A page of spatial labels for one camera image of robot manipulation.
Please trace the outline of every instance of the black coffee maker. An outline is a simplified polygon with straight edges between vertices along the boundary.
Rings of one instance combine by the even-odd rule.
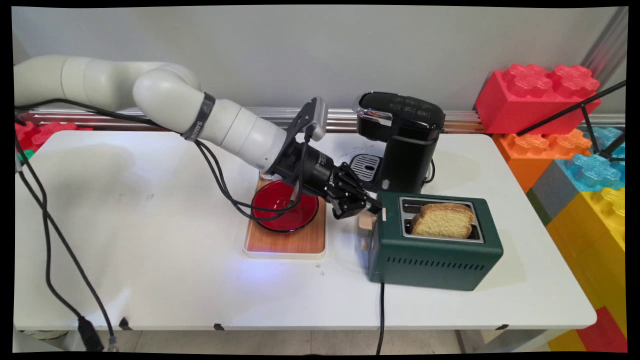
[[[420,193],[444,126],[442,109],[414,97],[368,92],[356,98],[353,111],[358,134],[387,143],[382,158],[360,154],[351,159],[364,188]]]

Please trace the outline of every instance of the toast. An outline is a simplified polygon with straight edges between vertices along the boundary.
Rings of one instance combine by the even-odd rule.
[[[471,234],[474,221],[473,212],[462,204],[427,204],[413,217],[411,234],[466,239]]]

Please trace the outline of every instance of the robotic arm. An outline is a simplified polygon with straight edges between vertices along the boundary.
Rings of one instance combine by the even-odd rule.
[[[68,99],[109,111],[137,106],[156,124],[201,138],[236,155],[286,183],[296,181],[303,168],[303,191],[333,205],[335,218],[356,215],[378,202],[346,163],[336,167],[322,152],[295,140],[300,129],[318,141],[324,135],[326,105],[316,97],[302,108],[287,130],[264,120],[233,101],[203,93],[187,68],[158,62],[106,61],[76,56],[48,55],[13,67],[14,106],[49,99]]]

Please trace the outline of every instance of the wooden tray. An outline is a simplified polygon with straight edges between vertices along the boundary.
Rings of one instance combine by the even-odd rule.
[[[257,192],[271,180],[258,179]],[[318,212],[311,223],[293,233],[276,233],[249,220],[244,253],[250,258],[320,259],[326,250],[326,202],[318,199]]]

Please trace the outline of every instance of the black strap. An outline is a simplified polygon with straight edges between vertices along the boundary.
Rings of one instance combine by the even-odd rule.
[[[198,111],[198,116],[193,121],[193,124],[189,126],[189,129],[184,132],[181,136],[190,142],[196,141],[198,135],[202,129],[204,129],[204,125],[207,123],[209,119],[209,115],[213,110],[213,106],[216,104],[216,98],[212,95],[204,93],[204,99],[202,99],[202,104],[200,104],[200,111]]]

